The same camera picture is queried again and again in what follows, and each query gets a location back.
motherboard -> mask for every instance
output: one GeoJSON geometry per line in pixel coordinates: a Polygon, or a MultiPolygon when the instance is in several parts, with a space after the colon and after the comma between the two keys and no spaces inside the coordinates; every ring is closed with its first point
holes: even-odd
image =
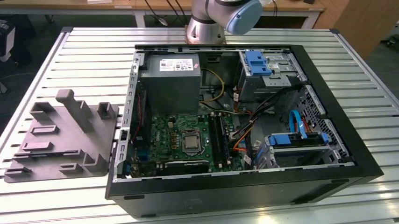
{"type": "Polygon", "coordinates": [[[172,175],[187,173],[188,166],[207,173],[241,170],[240,155],[231,153],[227,141],[232,131],[229,114],[153,116],[151,147],[139,152],[140,176],[171,175],[163,170],[173,166],[172,175]]]}

gray 3d-printed holder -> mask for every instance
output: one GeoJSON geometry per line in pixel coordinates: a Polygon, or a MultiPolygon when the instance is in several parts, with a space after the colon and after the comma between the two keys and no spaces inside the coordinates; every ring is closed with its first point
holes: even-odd
{"type": "Polygon", "coordinates": [[[33,121],[7,169],[5,182],[28,182],[107,174],[117,106],[108,102],[88,106],[72,90],[60,90],[56,100],[35,103],[33,121]]]}

floor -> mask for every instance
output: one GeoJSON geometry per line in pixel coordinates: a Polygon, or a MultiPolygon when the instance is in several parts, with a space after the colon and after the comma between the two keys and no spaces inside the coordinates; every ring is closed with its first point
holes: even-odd
{"type": "MultiPolygon", "coordinates": [[[[0,133],[19,106],[19,102],[25,94],[61,28],[67,26],[135,27],[133,17],[129,15],[56,15],[52,24],[48,24],[41,15],[29,15],[29,20],[36,31],[36,36],[25,41],[27,48],[32,54],[32,62],[23,68],[16,68],[12,63],[0,63],[0,81],[11,89],[7,96],[0,96],[0,133]],[[1,80],[1,78],[13,74],[19,75],[1,80]]],[[[176,17],[167,16],[164,20],[171,24],[171,27],[183,27],[176,17]]],[[[161,24],[151,16],[145,17],[145,23],[149,27],[161,27],[161,24]]],[[[382,43],[370,56],[367,63],[399,98],[399,49],[388,49],[382,43]]]]}

slotted metal table surface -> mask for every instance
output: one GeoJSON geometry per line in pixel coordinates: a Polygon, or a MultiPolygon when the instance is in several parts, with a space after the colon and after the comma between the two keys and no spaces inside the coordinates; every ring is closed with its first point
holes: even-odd
{"type": "MultiPolygon", "coordinates": [[[[136,44],[184,44],[181,28],[73,28],[61,32],[0,138],[0,223],[127,223],[104,199],[107,176],[8,184],[4,171],[19,149],[33,102],[61,88],[89,105],[109,101],[123,112],[136,44]]],[[[253,29],[227,34],[228,44],[300,44],[382,166],[384,176],[319,203],[145,219],[159,223],[394,223],[399,217],[399,103],[339,34],[329,30],[253,29]]]]}

ram slot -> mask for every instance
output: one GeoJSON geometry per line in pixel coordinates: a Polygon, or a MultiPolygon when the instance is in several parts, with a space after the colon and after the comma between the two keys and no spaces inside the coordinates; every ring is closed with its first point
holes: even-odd
{"type": "Polygon", "coordinates": [[[224,125],[224,122],[223,122],[223,117],[219,116],[219,123],[220,123],[220,129],[221,129],[221,142],[223,142],[223,147],[221,147],[221,152],[223,152],[223,161],[224,161],[224,164],[229,165],[231,164],[231,161],[229,161],[229,152],[228,152],[228,135],[225,134],[225,125],[224,125]]]}
{"type": "Polygon", "coordinates": [[[217,117],[215,115],[208,116],[208,126],[209,126],[209,139],[212,145],[212,155],[213,155],[213,165],[216,168],[223,167],[223,142],[219,140],[220,129],[217,128],[217,117]]]}

